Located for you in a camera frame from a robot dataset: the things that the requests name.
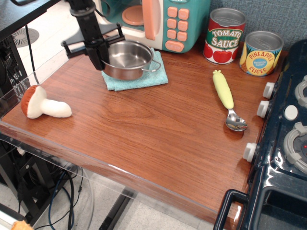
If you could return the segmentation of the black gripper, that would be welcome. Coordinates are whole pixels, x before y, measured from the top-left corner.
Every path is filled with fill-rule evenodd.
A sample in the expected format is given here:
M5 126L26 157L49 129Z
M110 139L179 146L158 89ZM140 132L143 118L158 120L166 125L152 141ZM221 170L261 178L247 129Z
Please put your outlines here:
M117 35L103 38L103 35L115 30L118 31ZM109 46L113 43L125 40L125 36L122 32L120 23L99 24L99 31L102 34L99 38L90 38L89 41L86 41L81 29L79 29L72 37L62 41L61 46L64 47L67 57L72 58L82 54L87 55L97 70L104 70L106 64L109 63ZM84 43L84 46L74 50L69 49L69 45L77 43Z

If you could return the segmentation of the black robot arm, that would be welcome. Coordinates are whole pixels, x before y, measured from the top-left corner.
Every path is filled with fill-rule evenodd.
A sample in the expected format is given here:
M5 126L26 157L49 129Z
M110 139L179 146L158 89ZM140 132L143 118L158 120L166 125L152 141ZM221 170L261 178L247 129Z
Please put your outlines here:
M98 23L92 0L70 0L70 13L79 25L79 31L63 41L68 58L87 55L97 70L104 70L110 63L108 48L110 45L125 40L119 23L102 25Z

